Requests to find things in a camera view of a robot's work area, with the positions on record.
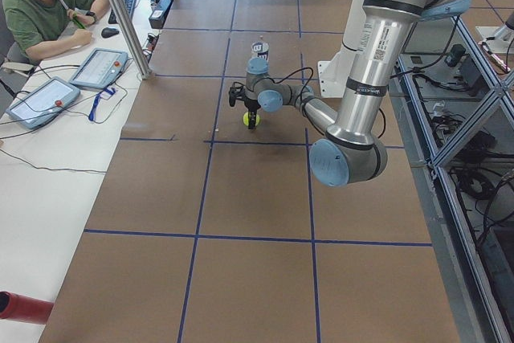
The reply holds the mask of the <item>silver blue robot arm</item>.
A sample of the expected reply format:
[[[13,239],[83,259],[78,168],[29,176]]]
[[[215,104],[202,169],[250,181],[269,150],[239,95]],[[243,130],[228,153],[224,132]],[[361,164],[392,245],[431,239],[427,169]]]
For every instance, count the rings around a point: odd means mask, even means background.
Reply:
[[[387,163],[386,148],[371,130],[412,26],[460,15],[470,5],[471,0],[363,0],[365,21],[338,110],[306,86],[274,81],[263,58],[248,61],[246,82],[230,87],[229,103],[244,102],[251,128],[259,109],[297,108],[324,135],[309,154],[310,169],[320,182],[346,186],[371,180]]]

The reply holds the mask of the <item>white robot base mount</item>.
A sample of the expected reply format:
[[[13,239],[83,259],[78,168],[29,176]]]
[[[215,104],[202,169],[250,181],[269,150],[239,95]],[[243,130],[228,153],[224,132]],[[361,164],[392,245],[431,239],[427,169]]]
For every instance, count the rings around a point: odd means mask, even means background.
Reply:
[[[344,43],[341,49],[330,59],[317,63],[320,93],[323,98],[341,98],[345,92],[345,86],[355,51]]]

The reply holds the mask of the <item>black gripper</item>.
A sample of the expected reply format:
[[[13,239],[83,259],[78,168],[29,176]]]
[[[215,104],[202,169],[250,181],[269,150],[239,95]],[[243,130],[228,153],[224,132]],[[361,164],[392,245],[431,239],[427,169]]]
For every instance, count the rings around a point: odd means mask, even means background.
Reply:
[[[245,106],[247,107],[247,127],[255,129],[257,121],[257,112],[259,110],[259,102],[250,98],[246,98]]]

